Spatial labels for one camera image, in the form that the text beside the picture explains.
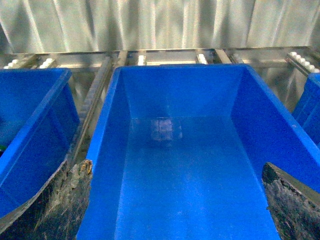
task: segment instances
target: stainless steel wall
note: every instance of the stainless steel wall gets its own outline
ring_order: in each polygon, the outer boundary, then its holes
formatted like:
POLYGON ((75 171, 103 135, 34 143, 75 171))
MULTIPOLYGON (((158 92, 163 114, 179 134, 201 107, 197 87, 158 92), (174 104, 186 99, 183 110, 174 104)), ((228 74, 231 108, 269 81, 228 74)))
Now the stainless steel wall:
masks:
POLYGON ((320 0, 1 0, 0 51, 320 44, 320 0))

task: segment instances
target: metal frame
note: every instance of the metal frame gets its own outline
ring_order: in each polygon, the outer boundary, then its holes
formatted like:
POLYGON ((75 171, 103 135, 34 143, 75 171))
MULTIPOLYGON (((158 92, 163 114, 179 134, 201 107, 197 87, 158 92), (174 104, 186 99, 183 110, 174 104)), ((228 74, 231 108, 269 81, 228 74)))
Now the metal frame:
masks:
POLYGON ((93 129, 103 105, 108 83, 113 70, 120 66, 163 65, 163 64, 249 64, 259 70, 297 69, 304 76, 318 72, 320 53, 303 47, 264 47, 264 48, 226 48, 226 49, 141 49, 132 51, 101 51, 76 53, 40 53, 0 55, 0 68, 5 69, 43 69, 69 68, 76 74, 93 73, 90 85, 81 108, 78 109, 80 125, 74 136, 70 151, 66 156, 73 165, 85 158, 93 129))

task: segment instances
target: bin bottom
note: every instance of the bin bottom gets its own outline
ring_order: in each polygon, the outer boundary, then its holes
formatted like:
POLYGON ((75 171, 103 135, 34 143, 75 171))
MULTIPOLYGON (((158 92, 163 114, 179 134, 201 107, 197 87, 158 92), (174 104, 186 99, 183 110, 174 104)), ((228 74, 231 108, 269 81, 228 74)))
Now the bin bottom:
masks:
POLYGON ((279 239, 229 117, 131 121, 116 240, 279 239))

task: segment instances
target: metal panel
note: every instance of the metal panel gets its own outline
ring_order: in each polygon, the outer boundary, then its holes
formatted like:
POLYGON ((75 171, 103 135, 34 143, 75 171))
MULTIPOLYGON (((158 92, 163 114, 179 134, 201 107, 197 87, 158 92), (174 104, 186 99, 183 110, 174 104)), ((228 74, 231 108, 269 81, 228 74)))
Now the metal panel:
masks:
POLYGON ((319 7, 320 0, 2 0, 0 44, 7 53, 318 47, 319 7))

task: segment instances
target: blue plastic bin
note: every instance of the blue plastic bin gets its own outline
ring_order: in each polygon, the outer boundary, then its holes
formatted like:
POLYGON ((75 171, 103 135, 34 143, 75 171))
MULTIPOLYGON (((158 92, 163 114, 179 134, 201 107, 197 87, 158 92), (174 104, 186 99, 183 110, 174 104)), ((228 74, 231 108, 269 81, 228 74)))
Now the blue plastic bin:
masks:
POLYGON ((0 71, 0 217, 34 196, 69 149, 79 117, 68 69, 0 71))
POLYGON ((118 68, 92 138, 77 240, 280 239, 272 162, 320 191, 320 151, 246 65, 118 68))
POLYGON ((320 143, 320 74, 311 73, 292 115, 315 144, 320 143))

